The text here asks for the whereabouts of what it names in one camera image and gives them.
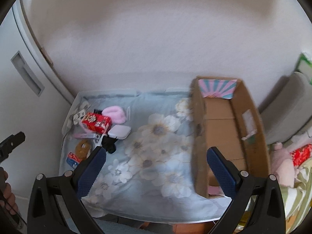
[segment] door frame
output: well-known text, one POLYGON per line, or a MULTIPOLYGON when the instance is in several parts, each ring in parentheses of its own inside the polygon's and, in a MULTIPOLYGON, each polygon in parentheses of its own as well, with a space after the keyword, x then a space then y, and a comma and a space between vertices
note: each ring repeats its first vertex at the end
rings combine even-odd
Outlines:
POLYGON ((45 57, 41 53, 37 43, 35 42, 28 24, 25 19, 25 15, 23 12, 23 7, 21 4, 21 0, 16 0, 16 2, 12 6, 13 15, 15 19, 15 23, 18 27, 18 30, 21 34, 21 37, 27 46, 29 52, 34 58, 35 62, 38 64, 39 68, 48 78, 48 80, 52 83, 52 85, 57 89, 57 91, 66 99, 69 104, 73 104, 74 97, 69 92, 69 90, 63 85, 61 80, 57 77, 51 66, 46 61, 45 57))

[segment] finger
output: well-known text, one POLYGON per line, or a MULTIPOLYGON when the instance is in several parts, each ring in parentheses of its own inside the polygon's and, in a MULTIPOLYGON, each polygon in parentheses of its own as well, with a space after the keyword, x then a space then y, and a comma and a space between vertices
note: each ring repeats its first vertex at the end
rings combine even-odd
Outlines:
POLYGON ((11 189, 11 185, 9 184, 9 183, 6 183, 7 184, 7 186, 5 187, 5 189, 4 189, 4 193, 3 193, 3 196, 4 196, 4 198, 9 198, 10 197, 10 195, 11 195, 11 193, 12 193, 12 189, 11 189))
POLYGON ((5 178, 5 180, 7 180, 8 177, 9 177, 9 174, 6 171, 4 171, 4 178, 5 178))
POLYGON ((7 210, 11 209, 11 206, 15 204, 15 195, 12 193, 10 195, 10 197, 7 199, 7 205, 5 205, 5 207, 7 208, 7 210))
MULTIPOLYGON (((14 210, 15 210, 16 212, 18 212, 18 206, 17 206, 16 203, 13 205, 13 208, 14 208, 14 210)), ((14 210, 13 210, 13 209, 10 210, 10 214, 11 214, 11 215, 15 215, 15 214, 16 214, 16 213, 14 212, 14 210)))

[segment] hand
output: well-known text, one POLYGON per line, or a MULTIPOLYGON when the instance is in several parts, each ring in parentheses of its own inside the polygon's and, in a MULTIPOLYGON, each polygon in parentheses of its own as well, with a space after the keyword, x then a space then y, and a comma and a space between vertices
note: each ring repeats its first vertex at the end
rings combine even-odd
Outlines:
MULTIPOLYGON (((7 180, 9 177, 8 173, 4 171, 4 178, 7 180)), ((3 193, 4 198, 6 198, 7 202, 14 208, 14 210, 17 212, 18 211, 18 206, 15 203, 15 195, 12 193, 12 189, 9 183, 6 183, 6 187, 3 193)), ((4 207, 4 201, 0 201, 0 205, 4 207)), ((5 205, 6 209, 10 211, 11 215, 15 215, 16 213, 14 210, 8 205, 5 205)))

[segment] pink fluffy object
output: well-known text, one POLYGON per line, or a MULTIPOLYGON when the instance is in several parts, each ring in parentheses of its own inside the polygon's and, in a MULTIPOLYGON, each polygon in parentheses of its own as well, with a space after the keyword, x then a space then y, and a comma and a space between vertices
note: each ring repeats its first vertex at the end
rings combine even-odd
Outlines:
POLYGON ((276 176, 280 185, 294 188, 294 181, 297 177, 296 168, 289 152, 283 148, 282 143, 275 143, 271 153, 272 173, 276 176))
POLYGON ((105 108, 102 115, 110 117, 115 124, 123 124, 127 120, 124 110, 118 105, 105 108))

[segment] red cardboard package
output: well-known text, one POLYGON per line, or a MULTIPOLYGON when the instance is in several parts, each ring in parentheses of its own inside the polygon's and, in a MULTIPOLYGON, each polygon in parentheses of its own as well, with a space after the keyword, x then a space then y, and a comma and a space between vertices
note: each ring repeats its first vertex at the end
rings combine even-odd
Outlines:
POLYGON ((112 125, 112 120, 110 117, 97 113, 87 113, 82 124, 97 133, 106 134, 112 125))

